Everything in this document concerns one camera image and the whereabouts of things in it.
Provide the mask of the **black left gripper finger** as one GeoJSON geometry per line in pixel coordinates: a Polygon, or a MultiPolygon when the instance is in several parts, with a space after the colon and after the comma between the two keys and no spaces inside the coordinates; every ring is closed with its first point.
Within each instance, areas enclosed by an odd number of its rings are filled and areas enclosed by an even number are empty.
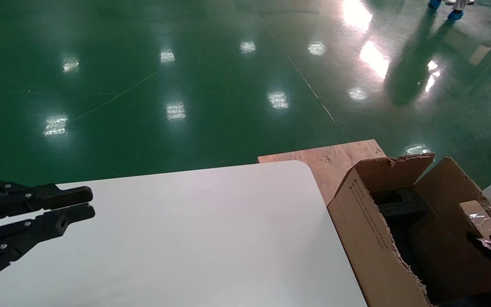
{"type": "Polygon", "coordinates": [[[62,237],[70,224],[94,216],[94,208],[84,203],[0,226],[0,272],[18,261],[35,245],[62,237]]]}
{"type": "Polygon", "coordinates": [[[39,210],[56,210],[93,200],[87,186],[61,190],[54,183],[25,186],[0,180],[0,219],[39,210]]]}

